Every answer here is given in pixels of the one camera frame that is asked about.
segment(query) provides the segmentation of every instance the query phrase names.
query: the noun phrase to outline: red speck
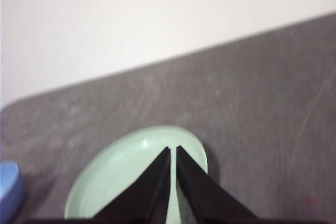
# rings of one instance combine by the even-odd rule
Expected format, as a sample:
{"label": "red speck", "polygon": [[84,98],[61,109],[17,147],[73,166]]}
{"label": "red speck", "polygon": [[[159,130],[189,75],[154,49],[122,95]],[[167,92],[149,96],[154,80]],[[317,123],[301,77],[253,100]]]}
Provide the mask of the red speck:
{"label": "red speck", "polygon": [[314,198],[311,197],[311,196],[307,196],[303,200],[304,200],[304,202],[306,203],[307,206],[311,207],[312,205],[314,205]]}

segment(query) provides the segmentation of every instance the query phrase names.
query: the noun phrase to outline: plate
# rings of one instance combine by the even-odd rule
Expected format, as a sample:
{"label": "plate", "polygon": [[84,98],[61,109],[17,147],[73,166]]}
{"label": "plate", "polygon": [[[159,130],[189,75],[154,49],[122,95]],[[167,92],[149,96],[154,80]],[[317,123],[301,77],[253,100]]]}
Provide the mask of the plate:
{"label": "plate", "polygon": [[205,150],[191,132],[174,126],[145,128],[115,141],[89,163],[69,193],[65,217],[94,216],[129,187],[168,146],[172,161],[166,223],[181,223],[176,195],[176,147],[179,145],[207,172]]}

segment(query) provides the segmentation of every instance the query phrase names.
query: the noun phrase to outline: gray surface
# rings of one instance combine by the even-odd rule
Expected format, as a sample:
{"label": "gray surface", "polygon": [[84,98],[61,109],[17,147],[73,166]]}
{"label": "gray surface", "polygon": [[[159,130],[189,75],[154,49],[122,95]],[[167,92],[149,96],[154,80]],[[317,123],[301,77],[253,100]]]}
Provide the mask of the gray surface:
{"label": "gray surface", "polygon": [[18,220],[62,216],[100,150],[172,124],[201,139],[210,174],[259,216],[336,223],[335,75],[332,15],[12,104],[2,159],[27,181]]}

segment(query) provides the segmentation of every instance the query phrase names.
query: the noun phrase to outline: gray table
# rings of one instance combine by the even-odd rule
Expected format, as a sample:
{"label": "gray table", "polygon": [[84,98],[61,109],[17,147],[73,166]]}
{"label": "gray table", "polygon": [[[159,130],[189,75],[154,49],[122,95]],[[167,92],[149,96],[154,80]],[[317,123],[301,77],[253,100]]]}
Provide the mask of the gray table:
{"label": "gray table", "polygon": [[27,183],[17,220],[62,216],[85,165],[160,124],[204,143],[210,175],[261,217],[336,223],[336,15],[16,102],[2,159]]}

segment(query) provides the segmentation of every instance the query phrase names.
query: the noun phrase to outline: blue object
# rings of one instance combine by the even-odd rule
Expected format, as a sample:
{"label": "blue object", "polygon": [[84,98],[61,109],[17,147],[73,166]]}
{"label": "blue object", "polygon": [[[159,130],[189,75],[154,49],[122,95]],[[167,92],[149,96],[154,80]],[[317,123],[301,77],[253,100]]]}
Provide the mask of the blue object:
{"label": "blue object", "polygon": [[7,224],[24,198],[22,175],[13,161],[0,162],[0,224]]}

